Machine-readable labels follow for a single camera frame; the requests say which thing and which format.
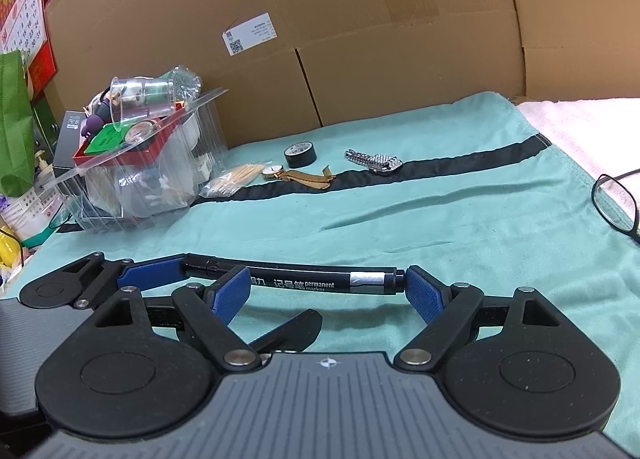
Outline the red tape roll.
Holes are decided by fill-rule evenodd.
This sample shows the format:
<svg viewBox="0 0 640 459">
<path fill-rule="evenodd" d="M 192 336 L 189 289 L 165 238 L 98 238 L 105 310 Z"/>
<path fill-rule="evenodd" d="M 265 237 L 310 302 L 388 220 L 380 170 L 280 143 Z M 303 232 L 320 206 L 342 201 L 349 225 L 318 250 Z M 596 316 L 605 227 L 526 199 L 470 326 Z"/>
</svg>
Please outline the red tape roll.
<svg viewBox="0 0 640 459">
<path fill-rule="evenodd" d="M 125 142 L 130 145 L 138 145 L 152 138 L 158 130 L 158 122 L 155 120 L 143 120 L 134 123 L 125 134 Z"/>
</svg>

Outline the yellow mug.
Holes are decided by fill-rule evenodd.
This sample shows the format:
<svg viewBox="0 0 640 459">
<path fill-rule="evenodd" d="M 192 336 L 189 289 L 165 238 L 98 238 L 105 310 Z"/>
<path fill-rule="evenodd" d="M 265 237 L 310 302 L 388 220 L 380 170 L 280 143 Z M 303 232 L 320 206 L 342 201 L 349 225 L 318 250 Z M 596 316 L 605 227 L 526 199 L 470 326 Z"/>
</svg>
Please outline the yellow mug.
<svg viewBox="0 0 640 459">
<path fill-rule="evenodd" d="M 22 247 L 20 242 L 9 232 L 0 233 L 1 265 L 14 268 L 22 262 Z"/>
</svg>

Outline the green paper bag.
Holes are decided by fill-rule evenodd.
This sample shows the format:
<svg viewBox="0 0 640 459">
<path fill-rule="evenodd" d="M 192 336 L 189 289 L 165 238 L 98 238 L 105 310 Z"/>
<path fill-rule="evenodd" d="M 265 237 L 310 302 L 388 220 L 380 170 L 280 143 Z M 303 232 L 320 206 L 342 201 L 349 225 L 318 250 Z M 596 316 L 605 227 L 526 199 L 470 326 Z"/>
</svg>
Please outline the green paper bag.
<svg viewBox="0 0 640 459">
<path fill-rule="evenodd" d="M 1 55 L 1 193 L 21 197 L 34 184 L 34 116 L 20 51 Z"/>
</svg>

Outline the gold mesh band watch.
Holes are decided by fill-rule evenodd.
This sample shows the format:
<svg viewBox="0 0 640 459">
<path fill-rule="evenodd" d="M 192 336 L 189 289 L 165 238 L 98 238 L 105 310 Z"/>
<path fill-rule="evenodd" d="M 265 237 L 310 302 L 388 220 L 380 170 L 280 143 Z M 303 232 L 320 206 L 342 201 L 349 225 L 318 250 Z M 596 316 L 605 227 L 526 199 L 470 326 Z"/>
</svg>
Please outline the gold mesh band watch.
<svg viewBox="0 0 640 459">
<path fill-rule="evenodd" d="M 310 174 L 298 170 L 286 170 L 281 164 L 273 164 L 263 167 L 260 174 L 265 180 L 297 183 L 313 190 L 327 190 L 334 180 L 334 174 L 329 167 L 325 167 L 320 174 Z"/>
</svg>

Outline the white shipping label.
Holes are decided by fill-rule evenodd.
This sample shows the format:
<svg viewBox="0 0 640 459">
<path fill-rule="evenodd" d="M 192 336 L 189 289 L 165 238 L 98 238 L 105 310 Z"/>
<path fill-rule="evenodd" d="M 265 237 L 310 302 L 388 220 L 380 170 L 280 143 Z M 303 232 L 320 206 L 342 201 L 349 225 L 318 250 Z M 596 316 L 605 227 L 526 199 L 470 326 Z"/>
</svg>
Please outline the white shipping label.
<svg viewBox="0 0 640 459">
<path fill-rule="evenodd" d="M 275 39 L 277 33 L 270 15 L 264 13 L 227 29 L 221 37 L 229 55 L 234 56 Z"/>
</svg>

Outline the black small box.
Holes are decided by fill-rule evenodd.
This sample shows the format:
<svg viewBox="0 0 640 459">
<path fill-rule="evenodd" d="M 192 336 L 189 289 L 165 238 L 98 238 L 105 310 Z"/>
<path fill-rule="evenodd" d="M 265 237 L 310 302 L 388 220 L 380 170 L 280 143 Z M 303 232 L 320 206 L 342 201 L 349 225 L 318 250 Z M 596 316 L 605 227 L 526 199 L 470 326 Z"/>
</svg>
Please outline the black small box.
<svg viewBox="0 0 640 459">
<path fill-rule="evenodd" d="M 56 178 L 75 167 L 73 156 L 84 142 L 80 132 L 86 119 L 85 112 L 65 112 L 60 130 L 58 130 L 58 140 L 52 162 Z"/>
</svg>

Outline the black permanent marker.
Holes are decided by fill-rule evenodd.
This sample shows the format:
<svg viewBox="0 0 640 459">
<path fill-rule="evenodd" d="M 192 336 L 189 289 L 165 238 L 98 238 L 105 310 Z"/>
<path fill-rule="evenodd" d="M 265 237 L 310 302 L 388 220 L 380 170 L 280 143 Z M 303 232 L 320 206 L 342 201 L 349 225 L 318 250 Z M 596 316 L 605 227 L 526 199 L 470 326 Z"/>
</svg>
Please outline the black permanent marker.
<svg viewBox="0 0 640 459">
<path fill-rule="evenodd" d="M 188 277 L 218 279 L 246 267 L 254 286 L 288 290 L 394 295 L 405 289 L 405 271 L 396 267 L 321 266 L 241 261 L 187 254 L 181 267 Z"/>
</svg>

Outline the red wall calendar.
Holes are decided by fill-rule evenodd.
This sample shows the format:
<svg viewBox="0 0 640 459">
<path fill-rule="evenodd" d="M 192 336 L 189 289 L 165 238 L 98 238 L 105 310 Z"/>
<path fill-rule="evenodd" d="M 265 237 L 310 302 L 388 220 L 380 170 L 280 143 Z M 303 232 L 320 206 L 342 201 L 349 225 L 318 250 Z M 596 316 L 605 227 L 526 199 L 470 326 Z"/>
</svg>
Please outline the red wall calendar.
<svg viewBox="0 0 640 459">
<path fill-rule="evenodd" d="M 56 72 L 46 23 L 50 0 L 1 0 L 1 52 L 21 53 L 32 95 L 40 94 Z"/>
</svg>

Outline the black frame eyeglasses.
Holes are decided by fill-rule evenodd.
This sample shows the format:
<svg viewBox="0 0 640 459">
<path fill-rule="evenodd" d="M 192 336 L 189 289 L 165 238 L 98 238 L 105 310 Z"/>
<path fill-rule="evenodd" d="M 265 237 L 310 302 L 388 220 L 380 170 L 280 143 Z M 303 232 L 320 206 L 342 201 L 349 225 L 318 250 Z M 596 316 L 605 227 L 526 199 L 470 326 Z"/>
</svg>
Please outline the black frame eyeglasses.
<svg viewBox="0 0 640 459">
<path fill-rule="evenodd" d="M 639 170 L 634 169 L 612 176 L 600 174 L 591 187 L 590 198 L 601 218 L 614 231 L 639 242 L 639 201 L 623 180 L 635 178 Z"/>
</svg>

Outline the teal cloth with black stripe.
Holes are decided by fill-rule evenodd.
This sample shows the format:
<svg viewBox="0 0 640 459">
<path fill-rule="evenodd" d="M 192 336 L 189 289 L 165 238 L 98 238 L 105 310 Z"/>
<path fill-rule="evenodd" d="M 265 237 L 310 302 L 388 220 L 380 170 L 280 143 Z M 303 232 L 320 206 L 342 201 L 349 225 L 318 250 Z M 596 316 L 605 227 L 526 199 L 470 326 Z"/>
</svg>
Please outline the teal cloth with black stripe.
<svg viewBox="0 0 640 459">
<path fill-rule="evenodd" d="M 606 431 L 639 449 L 639 247 L 593 207 L 592 176 L 550 132 L 504 97 L 454 104 L 305 134 L 318 166 L 348 168 L 347 149 L 406 162 L 471 156 L 533 140 L 515 164 L 460 175 L 291 194 L 208 201 L 168 225 L 140 231 L 59 231 L 35 253 L 9 295 L 92 251 L 143 261 L 175 253 L 319 265 L 419 265 L 444 281 L 495 295 L 542 292 L 614 361 L 622 393 Z"/>
</svg>

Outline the pink white towel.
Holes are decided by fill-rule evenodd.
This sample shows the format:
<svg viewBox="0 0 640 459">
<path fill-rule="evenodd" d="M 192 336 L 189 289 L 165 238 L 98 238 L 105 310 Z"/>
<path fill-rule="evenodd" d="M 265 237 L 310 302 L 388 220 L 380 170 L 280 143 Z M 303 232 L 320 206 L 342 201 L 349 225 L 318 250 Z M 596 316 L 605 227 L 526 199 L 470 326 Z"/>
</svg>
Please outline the pink white towel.
<svg viewBox="0 0 640 459">
<path fill-rule="evenodd" d="M 577 172 L 579 199 L 588 216 L 605 231 L 617 233 L 593 207 L 590 193 L 600 174 L 617 176 L 639 170 L 639 101 L 637 98 L 603 100 L 533 101 L 518 105 L 525 119 L 561 150 Z M 623 180 L 639 201 L 639 175 Z"/>
</svg>

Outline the large brown cardboard box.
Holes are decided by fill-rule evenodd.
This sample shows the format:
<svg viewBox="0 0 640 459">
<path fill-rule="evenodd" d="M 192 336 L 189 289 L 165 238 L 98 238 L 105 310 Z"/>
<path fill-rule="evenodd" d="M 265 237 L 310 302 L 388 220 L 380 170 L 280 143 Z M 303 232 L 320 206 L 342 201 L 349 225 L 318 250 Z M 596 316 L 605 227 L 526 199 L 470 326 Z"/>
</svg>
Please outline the large brown cardboard box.
<svg viewBox="0 0 640 459">
<path fill-rule="evenodd" d="M 221 35 L 268 13 L 277 37 L 230 56 Z M 635 97 L 639 0 L 52 0 L 57 116 L 114 77 L 177 65 L 218 105 L 230 145 L 451 103 Z"/>
</svg>

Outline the bag of wooden sticks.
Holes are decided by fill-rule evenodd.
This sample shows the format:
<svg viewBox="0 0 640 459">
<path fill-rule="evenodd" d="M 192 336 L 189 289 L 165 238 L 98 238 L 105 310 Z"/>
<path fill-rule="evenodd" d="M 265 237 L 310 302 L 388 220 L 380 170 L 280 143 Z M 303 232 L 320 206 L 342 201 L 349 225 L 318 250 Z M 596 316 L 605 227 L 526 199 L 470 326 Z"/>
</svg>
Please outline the bag of wooden sticks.
<svg viewBox="0 0 640 459">
<path fill-rule="evenodd" d="M 265 169 L 263 164 L 240 164 L 209 180 L 198 196 L 205 199 L 229 198 L 250 184 Z"/>
</svg>

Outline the clear plastic storage bin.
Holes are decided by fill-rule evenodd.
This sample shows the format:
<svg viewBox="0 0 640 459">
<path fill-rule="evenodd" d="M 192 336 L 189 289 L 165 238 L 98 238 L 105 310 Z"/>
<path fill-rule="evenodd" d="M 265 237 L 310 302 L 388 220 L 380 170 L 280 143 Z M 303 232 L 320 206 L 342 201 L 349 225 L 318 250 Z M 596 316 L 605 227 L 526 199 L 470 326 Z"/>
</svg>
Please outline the clear plastic storage bin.
<svg viewBox="0 0 640 459">
<path fill-rule="evenodd" d="M 174 112 L 183 123 L 154 164 L 74 167 L 44 189 L 63 196 L 70 223 L 83 231 L 127 231 L 183 216 L 201 188 L 226 170 L 228 147 L 217 112 L 226 93 L 207 91 Z"/>
</svg>

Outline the green box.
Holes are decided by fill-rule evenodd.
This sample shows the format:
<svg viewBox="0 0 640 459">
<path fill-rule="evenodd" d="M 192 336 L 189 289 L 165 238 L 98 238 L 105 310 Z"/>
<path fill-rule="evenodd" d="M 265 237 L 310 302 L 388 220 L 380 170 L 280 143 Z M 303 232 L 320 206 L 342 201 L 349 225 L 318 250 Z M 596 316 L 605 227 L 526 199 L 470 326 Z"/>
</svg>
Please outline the green box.
<svg viewBox="0 0 640 459">
<path fill-rule="evenodd" d="M 91 138 L 84 149 L 86 156 L 96 156 L 111 152 L 125 141 L 129 127 L 116 128 L 113 123 L 105 124 L 96 135 Z"/>
</svg>

